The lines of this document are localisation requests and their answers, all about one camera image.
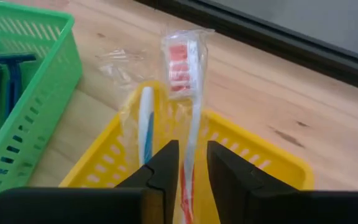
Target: green basket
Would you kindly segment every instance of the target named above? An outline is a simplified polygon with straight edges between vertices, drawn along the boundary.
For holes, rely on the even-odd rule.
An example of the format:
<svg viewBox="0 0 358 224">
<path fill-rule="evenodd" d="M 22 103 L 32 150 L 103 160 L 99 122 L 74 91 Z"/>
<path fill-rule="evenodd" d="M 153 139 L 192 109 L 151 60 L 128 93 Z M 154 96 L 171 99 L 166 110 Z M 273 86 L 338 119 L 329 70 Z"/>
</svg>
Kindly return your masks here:
<svg viewBox="0 0 358 224">
<path fill-rule="evenodd" d="M 69 14 L 0 2 L 0 53 L 35 52 L 7 120 L 0 104 L 0 192 L 27 183 L 82 74 Z M 6 88 L 7 71 L 2 89 Z"/>
</svg>

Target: toothbrush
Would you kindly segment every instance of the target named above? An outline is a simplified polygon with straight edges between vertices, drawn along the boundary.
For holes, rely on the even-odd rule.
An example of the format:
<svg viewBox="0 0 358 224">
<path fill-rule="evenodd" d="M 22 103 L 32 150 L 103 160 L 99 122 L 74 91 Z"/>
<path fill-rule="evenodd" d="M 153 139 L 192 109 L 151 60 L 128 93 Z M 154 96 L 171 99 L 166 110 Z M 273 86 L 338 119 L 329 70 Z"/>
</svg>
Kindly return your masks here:
<svg viewBox="0 0 358 224">
<path fill-rule="evenodd" d="M 197 40 L 181 40 L 168 47 L 169 82 L 171 92 L 176 96 L 186 96 L 193 100 L 192 120 L 188 142 L 186 145 L 185 160 L 180 168 L 181 207 L 183 222 L 192 224 L 193 216 L 193 183 L 195 151 L 198 130 L 201 120 L 201 106 L 203 100 L 203 71 L 200 67 L 199 42 Z"/>
<path fill-rule="evenodd" d="M 152 158 L 154 128 L 154 91 L 151 87 L 142 90 L 139 107 L 139 167 Z"/>
</svg>

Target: wooden table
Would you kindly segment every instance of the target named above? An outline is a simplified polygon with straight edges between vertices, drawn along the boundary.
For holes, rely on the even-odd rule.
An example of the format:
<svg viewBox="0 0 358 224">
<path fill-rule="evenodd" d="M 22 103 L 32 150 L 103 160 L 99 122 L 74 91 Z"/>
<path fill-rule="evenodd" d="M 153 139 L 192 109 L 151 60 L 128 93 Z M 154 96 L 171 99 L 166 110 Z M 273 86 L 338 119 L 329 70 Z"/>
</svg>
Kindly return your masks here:
<svg viewBox="0 0 358 224">
<path fill-rule="evenodd" d="M 157 74 L 161 36 L 196 26 L 130 0 L 14 1 L 76 19 L 84 75 L 30 181 L 57 186 L 118 109 L 97 56 L 143 51 L 151 61 L 148 70 Z M 358 190 L 357 88 L 220 34 L 209 38 L 208 48 L 208 108 L 303 158 L 317 189 Z"/>
</svg>

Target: yellow basket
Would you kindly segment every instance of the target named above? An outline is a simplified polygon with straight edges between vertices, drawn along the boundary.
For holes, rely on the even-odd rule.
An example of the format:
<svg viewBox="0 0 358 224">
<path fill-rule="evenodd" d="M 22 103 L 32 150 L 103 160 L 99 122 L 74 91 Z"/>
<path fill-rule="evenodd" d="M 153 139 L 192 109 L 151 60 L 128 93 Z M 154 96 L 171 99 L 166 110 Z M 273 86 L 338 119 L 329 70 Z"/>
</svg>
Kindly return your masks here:
<svg viewBox="0 0 358 224">
<path fill-rule="evenodd" d="M 169 140 L 179 139 L 182 162 L 187 139 L 183 138 L 181 133 L 186 133 L 186 130 L 178 128 L 183 126 L 183 120 L 175 116 L 175 112 L 182 108 L 177 106 L 177 101 L 167 99 L 165 90 L 158 82 L 149 82 L 138 87 L 124 110 L 129 109 L 130 116 L 133 119 L 137 118 L 140 94 L 144 86 L 152 86 L 155 91 L 153 153 L 155 154 Z M 127 162 L 120 121 L 118 114 L 72 168 L 60 184 L 61 187 L 114 187 L 138 168 L 130 167 Z M 297 189 L 313 188 L 313 173 L 302 160 L 211 111 L 203 111 L 195 159 L 194 213 L 196 223 L 219 223 L 206 165 L 208 140 L 220 142 L 268 174 Z M 175 220 L 180 218 L 180 213 L 177 212 L 180 209 L 179 186 L 178 181 Z"/>
</svg>

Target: wood grain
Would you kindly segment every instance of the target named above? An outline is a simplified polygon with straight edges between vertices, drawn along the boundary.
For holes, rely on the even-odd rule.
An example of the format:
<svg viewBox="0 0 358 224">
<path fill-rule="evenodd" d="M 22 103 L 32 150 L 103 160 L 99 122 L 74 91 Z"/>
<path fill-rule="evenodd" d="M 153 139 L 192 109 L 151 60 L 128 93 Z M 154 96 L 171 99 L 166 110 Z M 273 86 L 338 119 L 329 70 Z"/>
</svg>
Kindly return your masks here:
<svg viewBox="0 0 358 224">
<path fill-rule="evenodd" d="M 98 55 L 147 52 L 160 69 L 160 38 L 195 25 L 128 0 L 17 0 L 72 13 L 82 78 L 30 182 L 56 186 L 118 109 Z M 208 40 L 206 106 L 306 160 L 317 189 L 358 190 L 358 89 L 214 34 Z"/>
</svg>

